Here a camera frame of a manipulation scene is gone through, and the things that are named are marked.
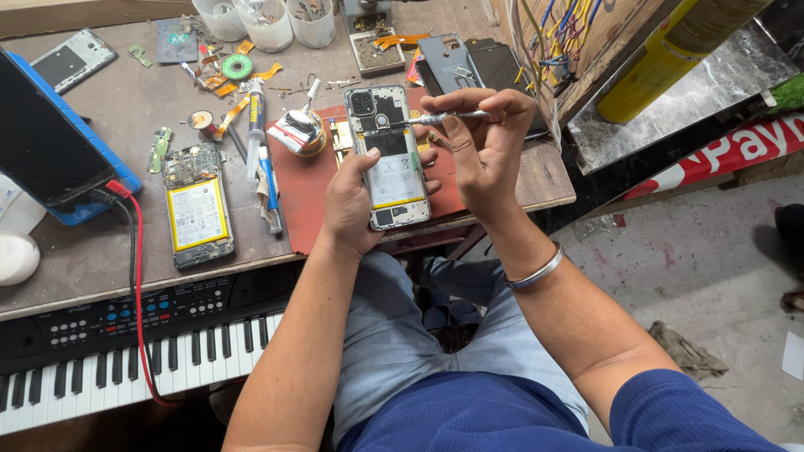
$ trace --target hand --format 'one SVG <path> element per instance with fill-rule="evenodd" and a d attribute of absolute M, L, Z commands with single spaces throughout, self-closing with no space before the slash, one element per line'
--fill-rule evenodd
<path fill-rule="evenodd" d="M 417 138 L 427 134 L 426 127 L 414 127 Z M 421 165 L 429 165 L 438 158 L 438 150 L 428 149 L 419 153 Z M 368 191 L 363 185 L 363 172 L 370 170 L 379 161 L 377 148 L 365 155 L 349 154 L 338 172 L 330 181 L 324 196 L 324 225 L 318 234 L 318 241 L 326 243 L 338 253 L 360 258 L 379 242 L 383 231 L 369 226 L 371 203 Z M 441 189 L 441 182 L 431 180 L 425 183 L 427 194 L 432 195 Z"/>
<path fill-rule="evenodd" d="M 521 213 L 514 189 L 519 157 L 536 111 L 536 101 L 514 89 L 496 92 L 465 88 L 439 97 L 422 97 L 430 113 L 473 111 L 498 113 L 501 122 L 475 118 L 464 122 L 448 116 L 441 129 L 452 145 L 458 194 L 482 224 L 504 221 Z"/>

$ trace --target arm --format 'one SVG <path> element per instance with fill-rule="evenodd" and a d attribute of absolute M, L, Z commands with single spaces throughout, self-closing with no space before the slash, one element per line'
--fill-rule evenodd
<path fill-rule="evenodd" d="M 523 279 L 549 261 L 555 245 L 517 204 L 519 156 L 535 101 L 514 90 L 462 89 L 422 99 L 430 112 L 481 108 L 502 123 L 451 116 L 443 127 L 452 142 L 461 200 L 494 243 L 506 275 Z M 665 351 L 608 294 L 569 260 L 514 296 L 536 337 L 575 384 L 603 426 L 618 389 L 638 373 L 679 370 Z"/>
<path fill-rule="evenodd" d="M 424 127 L 417 127 L 426 134 Z M 420 154 L 435 161 L 436 150 Z M 324 225 L 281 325 L 246 380 L 224 451 L 318 450 L 341 370 L 343 334 L 360 258 L 383 236 L 368 227 L 363 171 L 379 151 L 351 155 L 326 190 Z M 428 193 L 441 187 L 427 182 Z"/>

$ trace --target concrete floor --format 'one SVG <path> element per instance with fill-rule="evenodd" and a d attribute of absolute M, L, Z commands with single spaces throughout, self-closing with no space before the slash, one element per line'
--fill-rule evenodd
<path fill-rule="evenodd" d="M 781 295 L 802 283 L 782 262 L 773 210 L 804 203 L 804 175 L 698 191 L 623 212 L 621 235 L 578 240 L 555 233 L 567 255 L 644 327 L 664 321 L 730 370 L 701 386 L 771 442 L 804 443 L 804 382 L 781 371 L 787 331 L 804 336 L 804 314 Z M 482 252 L 488 238 L 466 256 Z M 593 440 L 611 444 L 590 417 Z"/>

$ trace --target jeans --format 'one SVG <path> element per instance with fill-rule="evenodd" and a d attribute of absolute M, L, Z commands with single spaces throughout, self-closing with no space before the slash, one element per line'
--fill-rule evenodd
<path fill-rule="evenodd" d="M 589 410 L 567 375 L 527 325 L 499 260 L 447 261 L 425 266 L 423 286 L 487 306 L 472 341 L 458 353 L 441 350 L 421 324 L 412 281 L 386 253 L 360 262 L 352 295 L 343 361 L 334 399 L 333 443 L 368 419 L 399 391 L 436 372 L 521 376 L 550 388 L 589 432 Z"/>

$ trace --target blue t-shirt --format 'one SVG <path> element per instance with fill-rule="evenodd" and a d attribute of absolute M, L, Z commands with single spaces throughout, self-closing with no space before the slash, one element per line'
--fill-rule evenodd
<path fill-rule="evenodd" d="M 388 400 L 356 425 L 338 452 L 357 450 L 773 451 L 681 372 L 642 372 L 611 406 L 614 448 L 589 439 L 553 391 L 485 372 L 440 372 Z"/>

